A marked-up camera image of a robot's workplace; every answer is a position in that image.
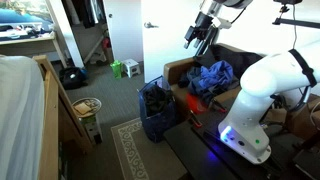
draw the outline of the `rug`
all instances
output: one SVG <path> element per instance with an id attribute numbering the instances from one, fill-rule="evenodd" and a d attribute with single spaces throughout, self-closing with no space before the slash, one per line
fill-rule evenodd
<path id="1" fill-rule="evenodd" d="M 124 179 L 177 180 L 187 170 L 168 143 L 150 141 L 140 118 L 111 128 Z"/>

